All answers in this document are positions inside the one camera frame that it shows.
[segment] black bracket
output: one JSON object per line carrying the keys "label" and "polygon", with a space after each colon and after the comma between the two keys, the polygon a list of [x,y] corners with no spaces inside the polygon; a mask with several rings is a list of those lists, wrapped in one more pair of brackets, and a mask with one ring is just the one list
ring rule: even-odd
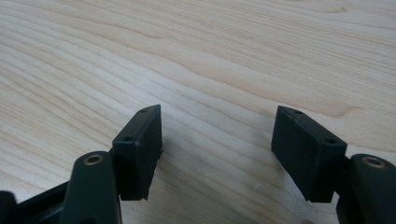
{"label": "black bracket", "polygon": [[372,155],[345,156],[347,143],[301,111],[279,106],[272,150],[307,201],[340,196],[341,224],[396,222],[396,168]]}
{"label": "black bracket", "polygon": [[0,224],[121,223],[120,199],[147,199],[162,154],[161,106],[137,112],[109,152],[76,160],[70,181],[25,202],[0,191]]}

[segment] wooden table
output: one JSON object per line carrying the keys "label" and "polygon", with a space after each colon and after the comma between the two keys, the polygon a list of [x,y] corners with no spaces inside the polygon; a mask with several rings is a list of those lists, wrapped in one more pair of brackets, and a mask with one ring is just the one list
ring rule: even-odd
{"label": "wooden table", "polygon": [[337,223],[271,152],[278,105],[396,163],[394,1],[0,1],[0,74],[19,202],[156,104],[164,153],[124,223]]}

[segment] wood grain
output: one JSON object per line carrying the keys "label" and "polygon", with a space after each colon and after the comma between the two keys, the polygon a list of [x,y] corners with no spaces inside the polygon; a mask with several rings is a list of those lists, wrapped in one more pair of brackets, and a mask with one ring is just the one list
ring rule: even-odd
{"label": "wood grain", "polygon": [[0,189],[18,201],[161,104],[164,153],[124,223],[337,223],[271,153],[278,105],[396,163],[396,3],[0,1]]}

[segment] light wood surface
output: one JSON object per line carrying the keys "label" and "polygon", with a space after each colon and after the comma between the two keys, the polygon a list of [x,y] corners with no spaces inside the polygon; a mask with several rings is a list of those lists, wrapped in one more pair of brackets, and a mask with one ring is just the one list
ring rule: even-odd
{"label": "light wood surface", "polygon": [[396,163],[396,2],[0,1],[0,189],[24,201],[161,104],[124,223],[337,223],[270,149],[276,107]]}

